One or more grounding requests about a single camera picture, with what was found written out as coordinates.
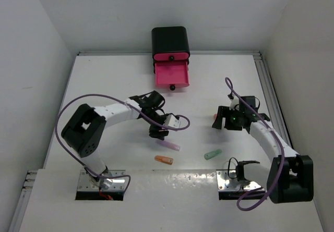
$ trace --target white table surface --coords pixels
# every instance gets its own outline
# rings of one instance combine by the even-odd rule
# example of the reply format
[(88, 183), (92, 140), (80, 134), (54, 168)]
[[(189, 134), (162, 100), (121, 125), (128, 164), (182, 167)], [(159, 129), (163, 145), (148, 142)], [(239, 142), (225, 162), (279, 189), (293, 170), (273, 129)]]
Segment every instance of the white table surface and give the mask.
[[(75, 201), (77, 172), (38, 171), (20, 232), (320, 232), (313, 202), (219, 201), (212, 170), (134, 170), (124, 201)], [(245, 200), (250, 206), (254, 200)]]
[[(254, 211), (242, 212), (236, 201), (218, 200), (214, 170), (226, 168), (230, 157), (270, 166), (246, 131), (211, 128), (218, 106), (230, 103), (225, 76), (241, 95), (257, 96), (260, 111), (268, 114), (251, 55), (192, 55), (190, 86), (175, 92), (158, 89), (166, 98), (166, 112), (186, 115), (192, 122), (189, 129), (171, 131), (166, 138), (181, 145), (181, 150), (156, 145), (144, 120), (106, 129), (99, 145), (104, 162), (110, 169), (126, 170), (133, 178), (124, 201), (75, 201), (81, 166), (53, 138), (20, 231), (322, 231), (314, 202), (273, 204), (267, 200)], [(152, 89), (150, 55), (78, 56), (64, 104), (88, 93), (124, 100)], [(60, 130), (82, 103), (100, 106), (111, 101), (97, 97), (78, 101), (64, 113)], [(216, 149), (222, 149), (222, 154), (206, 161), (204, 154)], [(173, 165), (156, 162), (156, 155), (174, 158)]]
[[(251, 55), (193, 55), (190, 58), (190, 86), (171, 92), (157, 89), (166, 99), (164, 110), (186, 115), (191, 120), (187, 130), (171, 131), (166, 141), (181, 146), (179, 152), (156, 145), (148, 136), (149, 124), (130, 120), (106, 129), (99, 150), (109, 169), (219, 169), (230, 157), (258, 160), (270, 166), (258, 143), (246, 131), (212, 129), (213, 115), (219, 105), (230, 105), (224, 77), (230, 77), (241, 95), (255, 95), (261, 100), (260, 111), (268, 114), (254, 60)], [(102, 93), (125, 100), (154, 89), (150, 55), (78, 56), (69, 80), (64, 104), (73, 98)], [(88, 103), (103, 106), (108, 99), (90, 97), (73, 104), (59, 122), (61, 130), (76, 108)], [(209, 161), (204, 154), (216, 149), (223, 152)], [(156, 162), (156, 155), (174, 158), (172, 166)], [(79, 170), (76, 163), (53, 138), (46, 169)]]

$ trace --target red wire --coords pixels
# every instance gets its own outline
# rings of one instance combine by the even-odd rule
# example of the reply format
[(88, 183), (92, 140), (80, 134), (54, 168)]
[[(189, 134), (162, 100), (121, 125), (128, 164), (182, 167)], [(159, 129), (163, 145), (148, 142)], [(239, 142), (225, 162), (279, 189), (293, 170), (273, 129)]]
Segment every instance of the red wire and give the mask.
[(107, 200), (112, 200), (112, 197), (110, 195), (102, 193), (101, 188), (99, 188), (99, 195), (106, 198)]

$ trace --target white robotic arm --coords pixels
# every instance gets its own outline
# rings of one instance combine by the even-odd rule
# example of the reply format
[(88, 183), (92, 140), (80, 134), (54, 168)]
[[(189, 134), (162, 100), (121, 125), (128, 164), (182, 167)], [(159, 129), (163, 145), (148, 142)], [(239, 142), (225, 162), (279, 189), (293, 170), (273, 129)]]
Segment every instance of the white robotic arm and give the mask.
[[(264, 113), (257, 113), (259, 106), (256, 107), (255, 96), (236, 97), (231, 93), (228, 97), (231, 100), (231, 105), (218, 107), (212, 127), (222, 129), (222, 120), (225, 118), (225, 129), (246, 129), (258, 141), (271, 162), (270, 168), (263, 166), (258, 161), (238, 162), (236, 166), (237, 180), (255, 181), (268, 190), (279, 175), (277, 184), (270, 194), (268, 193), (272, 202), (311, 201), (313, 199), (312, 159), (307, 155), (299, 155), (287, 145), (273, 129), (269, 117)], [(282, 144), (284, 161), (281, 161), (281, 146), (273, 132)], [(282, 172), (279, 171), (280, 164), (283, 164)]]
[[(289, 145), (287, 145), (287, 143), (273, 129), (272, 123), (270, 121), (266, 121), (266, 123), (272, 128), (272, 131), (275, 132), (277, 137), (280, 139), (284, 148), (285, 157), (296, 157), (297, 155), (299, 155), (299, 153), (293, 150)], [(274, 138), (270, 130), (268, 130), (268, 128), (261, 121), (250, 124), (249, 134), (253, 138), (255, 138), (255, 140), (260, 144), (271, 163), (275, 157), (278, 157), (281, 154), (281, 150), (276, 139)], [(269, 172), (270, 168), (265, 167), (260, 163), (251, 163), (244, 165), (245, 179), (251, 179), (265, 189), (267, 188)]]
[[(97, 147), (104, 129), (123, 121), (142, 118), (138, 111), (159, 125), (174, 130), (178, 129), (181, 122), (177, 116), (157, 113), (157, 110), (162, 110), (163, 104), (164, 98), (156, 91), (129, 97), (124, 104), (116, 103), (98, 107), (83, 104), (78, 107), (64, 127), (62, 137), (90, 170), (98, 175), (103, 175), (108, 168), (101, 160)], [(163, 140), (168, 133), (168, 130), (155, 124), (151, 124), (149, 129), (149, 136), (160, 140)]]

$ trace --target white wall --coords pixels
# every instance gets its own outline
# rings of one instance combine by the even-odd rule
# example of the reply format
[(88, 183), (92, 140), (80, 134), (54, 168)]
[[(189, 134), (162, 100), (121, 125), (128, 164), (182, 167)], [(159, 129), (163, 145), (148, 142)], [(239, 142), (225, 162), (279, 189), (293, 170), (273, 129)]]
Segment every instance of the white wall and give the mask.
[(289, 0), (267, 61), (295, 149), (314, 160), (321, 221), (334, 231), (334, 0)]
[(39, 0), (0, 0), (0, 231), (29, 169), (43, 166), (72, 66)]
[(265, 48), (288, 0), (40, 0), (72, 51), (151, 50), (151, 29), (184, 25), (192, 50)]

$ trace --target black joint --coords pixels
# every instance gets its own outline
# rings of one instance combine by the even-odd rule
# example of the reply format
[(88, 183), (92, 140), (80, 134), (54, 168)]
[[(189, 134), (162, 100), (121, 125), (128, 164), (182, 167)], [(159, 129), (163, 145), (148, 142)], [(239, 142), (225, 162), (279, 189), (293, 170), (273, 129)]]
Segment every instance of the black joint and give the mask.
[(308, 202), (313, 199), (313, 161), (307, 155), (286, 157), (281, 161), (281, 156), (272, 160), (267, 188), (276, 177), (280, 164), (283, 164), (282, 173), (269, 195), (273, 203)]

